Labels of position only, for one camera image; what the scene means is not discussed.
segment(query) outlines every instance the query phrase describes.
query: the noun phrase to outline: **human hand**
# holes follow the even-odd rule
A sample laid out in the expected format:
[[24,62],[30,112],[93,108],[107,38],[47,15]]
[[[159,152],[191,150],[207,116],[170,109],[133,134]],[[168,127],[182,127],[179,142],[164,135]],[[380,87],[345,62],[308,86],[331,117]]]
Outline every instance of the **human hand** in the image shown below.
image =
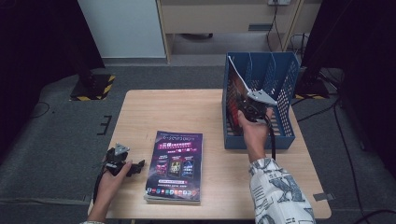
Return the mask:
[[109,171],[105,171],[99,183],[95,204],[88,216],[88,221],[105,222],[107,209],[116,196],[128,171],[131,169],[132,161],[128,161],[120,172],[114,176]]
[[[272,108],[268,108],[266,116],[271,118],[273,112]],[[263,123],[248,121],[240,110],[238,110],[238,121],[239,126],[244,130],[244,140],[247,145],[249,161],[253,162],[265,158],[264,144],[269,133],[268,126]]]

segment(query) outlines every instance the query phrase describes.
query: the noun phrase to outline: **electrical outlet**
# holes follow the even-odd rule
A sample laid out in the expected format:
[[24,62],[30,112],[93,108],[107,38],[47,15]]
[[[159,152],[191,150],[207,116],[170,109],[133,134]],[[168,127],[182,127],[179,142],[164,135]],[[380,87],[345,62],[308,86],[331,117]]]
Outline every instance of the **electrical outlet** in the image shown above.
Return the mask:
[[275,4],[278,6],[287,6],[290,5],[290,0],[268,0],[268,5],[274,6]]

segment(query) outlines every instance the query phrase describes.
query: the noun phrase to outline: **blue plastic basket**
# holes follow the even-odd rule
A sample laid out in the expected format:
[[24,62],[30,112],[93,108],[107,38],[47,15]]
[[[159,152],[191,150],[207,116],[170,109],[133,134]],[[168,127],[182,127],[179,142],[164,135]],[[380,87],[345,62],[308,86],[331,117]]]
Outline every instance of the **blue plastic basket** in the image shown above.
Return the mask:
[[[229,74],[228,57],[231,57],[236,70],[251,89],[263,89],[277,101],[271,118],[276,136],[276,148],[288,149],[295,135],[290,124],[289,107],[294,93],[300,65],[292,52],[228,52],[225,64],[222,116],[224,147],[226,149],[246,149],[242,135],[235,134],[228,121],[227,85]],[[268,138],[265,148],[271,148]]]

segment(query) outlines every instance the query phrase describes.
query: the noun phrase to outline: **magazine cover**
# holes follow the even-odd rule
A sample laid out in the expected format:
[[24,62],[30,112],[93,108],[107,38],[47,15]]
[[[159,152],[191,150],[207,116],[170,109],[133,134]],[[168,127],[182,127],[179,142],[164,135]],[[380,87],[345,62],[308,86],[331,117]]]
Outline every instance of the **magazine cover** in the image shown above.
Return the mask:
[[201,133],[158,131],[148,171],[148,202],[199,203],[201,200]]

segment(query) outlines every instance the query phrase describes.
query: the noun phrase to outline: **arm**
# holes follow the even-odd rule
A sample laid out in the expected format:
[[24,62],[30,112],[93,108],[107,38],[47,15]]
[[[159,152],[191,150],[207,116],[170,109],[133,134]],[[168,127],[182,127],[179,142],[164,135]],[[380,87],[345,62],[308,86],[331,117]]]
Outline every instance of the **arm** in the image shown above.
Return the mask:
[[[273,114],[267,110],[268,118]],[[244,140],[250,161],[250,193],[254,202],[256,223],[288,223],[294,220],[315,223],[309,201],[294,178],[272,158],[266,158],[264,144],[268,127],[249,122],[238,111],[239,124],[244,130]]]
[[132,162],[128,161],[120,170],[120,172],[113,176],[110,172],[105,172],[99,184],[96,202],[92,207],[87,221],[105,222],[108,207],[111,204],[114,196],[117,194],[120,185],[131,168]]

